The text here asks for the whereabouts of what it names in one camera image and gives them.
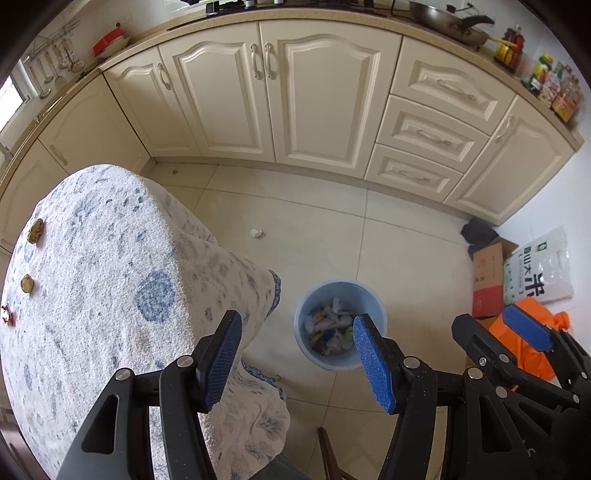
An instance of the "cabinet drawer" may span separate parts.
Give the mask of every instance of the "cabinet drawer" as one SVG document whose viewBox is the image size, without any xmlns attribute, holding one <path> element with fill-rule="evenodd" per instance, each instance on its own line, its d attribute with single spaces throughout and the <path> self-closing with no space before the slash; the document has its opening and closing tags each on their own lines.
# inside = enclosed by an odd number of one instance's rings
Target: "cabinet drawer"
<svg viewBox="0 0 591 480">
<path fill-rule="evenodd" d="M 462 174 L 410 153 L 376 144 L 365 180 L 442 202 Z"/>
<path fill-rule="evenodd" d="M 402 42 L 391 93 L 447 113 L 491 135 L 515 93 L 493 76 L 440 48 Z"/>
<path fill-rule="evenodd" d="M 539 192 L 572 154 L 558 130 L 517 97 L 445 204 L 500 225 Z"/>
<path fill-rule="evenodd" d="M 377 142 L 465 172 L 488 137 L 432 108 L 390 96 Z"/>
</svg>

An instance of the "tiled floor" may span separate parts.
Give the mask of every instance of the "tiled floor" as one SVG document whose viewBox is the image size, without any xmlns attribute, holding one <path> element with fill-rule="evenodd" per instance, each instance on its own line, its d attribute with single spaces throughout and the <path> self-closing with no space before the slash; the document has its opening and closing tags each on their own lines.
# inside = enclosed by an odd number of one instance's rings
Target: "tiled floor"
<svg viewBox="0 0 591 480">
<path fill-rule="evenodd" d="M 465 355 L 449 327 L 472 305 L 472 264 L 460 236 L 464 221 L 365 189 L 251 168 L 160 163 L 161 183 L 220 244 L 271 268 L 282 279 L 277 310 L 245 351 L 245 360 L 281 376 L 291 414 L 284 454 L 313 480 L 324 480 L 316 429 L 329 433 L 339 466 L 375 480 L 395 417 L 375 404 L 361 369 L 323 370 L 293 337 L 293 314 L 323 280 L 357 278 L 382 299 L 388 334 L 406 355 L 461 372 Z M 260 228 L 262 238 L 251 237 Z M 437 414 L 427 479 L 443 455 L 445 412 Z"/>
</svg>

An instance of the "trash bin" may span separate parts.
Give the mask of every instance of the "trash bin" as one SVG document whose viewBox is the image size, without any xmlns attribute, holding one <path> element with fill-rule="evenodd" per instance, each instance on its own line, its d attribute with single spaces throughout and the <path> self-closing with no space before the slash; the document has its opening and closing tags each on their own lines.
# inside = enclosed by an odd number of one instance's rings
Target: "trash bin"
<svg viewBox="0 0 591 480">
<path fill-rule="evenodd" d="M 388 331 L 386 310 L 379 297 L 366 285 L 356 280 L 337 278 L 317 285 L 310 290 L 295 310 L 294 335 L 302 353 L 311 362 L 327 370 L 351 370 L 361 367 L 361 359 L 355 347 L 335 355 L 321 355 L 314 350 L 308 340 L 309 334 L 304 325 L 304 317 L 311 315 L 325 301 L 338 297 L 344 304 L 352 307 L 357 314 L 367 313 L 382 335 Z"/>
</svg>

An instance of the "kitchen cabinet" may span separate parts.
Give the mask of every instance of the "kitchen cabinet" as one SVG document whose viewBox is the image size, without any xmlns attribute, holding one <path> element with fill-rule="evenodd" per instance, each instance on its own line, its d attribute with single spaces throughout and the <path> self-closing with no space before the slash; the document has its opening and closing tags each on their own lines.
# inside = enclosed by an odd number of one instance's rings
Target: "kitchen cabinet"
<svg viewBox="0 0 591 480">
<path fill-rule="evenodd" d="M 201 156 L 158 47 L 111 67 L 105 78 L 150 156 Z"/>
<path fill-rule="evenodd" d="M 203 156 L 275 161 L 257 22 L 158 48 Z"/>
<path fill-rule="evenodd" d="M 442 202 L 462 174 L 426 158 L 378 145 L 369 160 L 365 180 L 381 183 Z"/>
<path fill-rule="evenodd" d="M 463 173 L 476 160 L 488 138 L 449 115 L 390 95 L 377 143 Z"/>
<path fill-rule="evenodd" d="M 139 173 L 150 158 L 102 75 L 64 105 L 39 140 L 68 173 L 102 163 Z"/>
<path fill-rule="evenodd" d="M 491 135 L 515 93 L 466 60 L 405 37 L 392 94 L 430 106 Z"/>
<path fill-rule="evenodd" d="M 11 257 L 12 255 L 8 250 L 0 247 L 0 285 L 2 286 L 4 286 L 4 280 L 6 280 L 6 272 L 8 271 L 8 264 L 10 263 Z M 2 395 L 6 394 L 6 390 L 2 390 L 3 386 L 2 374 L 0 374 L 0 401 L 2 400 Z"/>
<path fill-rule="evenodd" d="M 573 154 L 562 135 L 517 97 L 445 204 L 500 225 L 530 200 Z"/>
<path fill-rule="evenodd" d="M 64 168 L 36 140 L 0 199 L 0 247 L 13 251 L 37 203 L 66 177 Z"/>
<path fill-rule="evenodd" d="M 260 26 L 277 162 L 363 178 L 402 37 L 330 21 Z"/>
</svg>

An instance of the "red container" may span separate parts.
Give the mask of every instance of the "red container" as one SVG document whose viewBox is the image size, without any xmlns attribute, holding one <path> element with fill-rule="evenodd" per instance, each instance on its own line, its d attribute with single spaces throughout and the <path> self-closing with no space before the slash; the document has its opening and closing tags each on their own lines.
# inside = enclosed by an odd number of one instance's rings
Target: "red container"
<svg viewBox="0 0 591 480">
<path fill-rule="evenodd" d="M 95 52 L 95 55 L 98 55 L 100 52 L 102 52 L 105 47 L 111 43 L 114 39 L 116 39 L 117 37 L 120 37 L 121 35 L 125 34 L 125 30 L 123 30 L 122 28 L 117 27 L 114 30 L 111 30 L 109 33 L 107 33 L 107 35 L 105 35 L 103 38 L 101 38 L 94 47 L 92 47 L 92 51 Z"/>
</svg>

